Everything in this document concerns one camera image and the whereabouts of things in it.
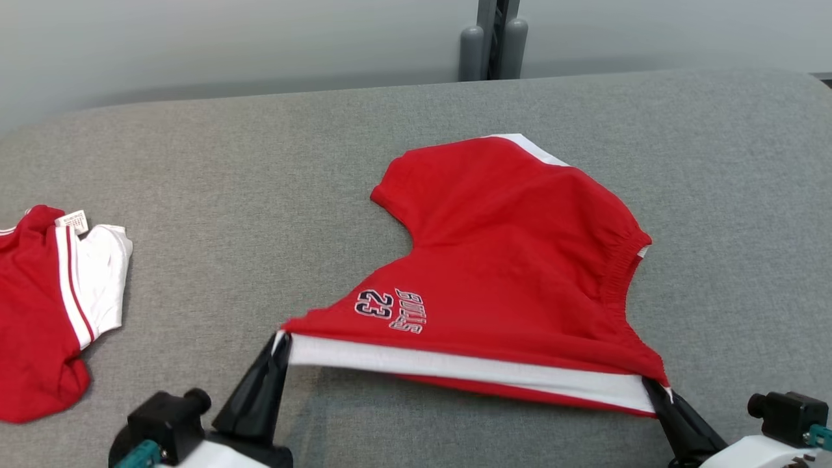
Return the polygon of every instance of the gray table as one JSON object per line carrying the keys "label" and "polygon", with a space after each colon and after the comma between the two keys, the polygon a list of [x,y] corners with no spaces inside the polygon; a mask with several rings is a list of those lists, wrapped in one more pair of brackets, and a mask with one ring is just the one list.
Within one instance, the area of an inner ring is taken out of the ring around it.
{"label": "gray table", "polygon": [[[0,425],[4,466],[103,466],[126,415],[193,386],[212,417],[275,326],[409,250],[369,200],[413,147],[520,132],[654,239],[630,321],[728,440],[756,391],[832,401],[832,92],[768,70],[651,72],[109,107],[0,140],[0,226],[46,203],[127,227],[124,326],[77,405]],[[655,420],[296,368],[297,466],[664,466]]]}

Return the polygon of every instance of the white trim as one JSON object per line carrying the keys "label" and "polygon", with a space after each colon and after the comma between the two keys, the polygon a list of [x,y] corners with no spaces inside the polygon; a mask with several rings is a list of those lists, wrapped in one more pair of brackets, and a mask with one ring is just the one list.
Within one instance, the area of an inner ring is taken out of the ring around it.
{"label": "white trim", "polygon": [[[282,337],[278,332],[275,344]],[[479,381],[653,413],[641,376],[576,371],[292,334],[289,363]]]}
{"label": "white trim", "polygon": [[[78,310],[75,303],[75,298],[72,296],[72,283],[78,284],[78,270],[77,270],[77,249],[74,232],[70,232],[70,242],[67,245],[67,233],[71,227],[56,227],[55,241],[57,244],[57,269],[58,277],[61,285],[61,298],[63,299],[64,309],[67,311],[72,329],[75,331],[75,336],[78,339],[78,345],[81,349],[86,348],[92,342],[93,338],[87,330],[87,324],[84,323],[82,312]],[[69,264],[69,256],[72,254],[72,264]]]}
{"label": "white trim", "polygon": [[551,164],[552,166],[565,166],[569,167],[568,164],[557,159],[556,157],[552,156],[548,152],[543,151],[538,145],[532,143],[531,140],[524,137],[521,133],[501,133],[501,134],[494,134],[488,135],[488,137],[500,137],[505,138],[506,140],[511,140],[517,146],[521,147],[525,152],[531,154],[532,156],[536,157],[537,159],[545,162],[546,164]]}

